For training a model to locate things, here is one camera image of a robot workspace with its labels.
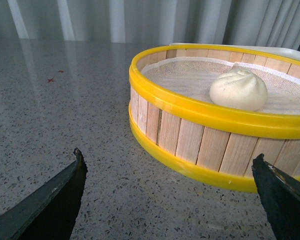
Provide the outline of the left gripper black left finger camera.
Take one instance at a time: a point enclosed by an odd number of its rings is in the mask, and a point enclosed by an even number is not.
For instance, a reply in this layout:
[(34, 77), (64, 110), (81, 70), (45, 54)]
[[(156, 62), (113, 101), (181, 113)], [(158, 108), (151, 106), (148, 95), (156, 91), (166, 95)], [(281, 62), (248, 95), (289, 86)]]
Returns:
[(82, 152), (75, 161), (0, 216), (0, 240), (68, 240), (87, 177)]

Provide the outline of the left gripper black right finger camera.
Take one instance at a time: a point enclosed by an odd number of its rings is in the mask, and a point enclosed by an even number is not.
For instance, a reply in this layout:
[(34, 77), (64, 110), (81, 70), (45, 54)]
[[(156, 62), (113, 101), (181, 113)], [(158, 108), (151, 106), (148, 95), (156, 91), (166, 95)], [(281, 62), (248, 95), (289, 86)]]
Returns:
[(300, 240), (300, 181), (265, 161), (262, 153), (251, 168), (275, 238)]

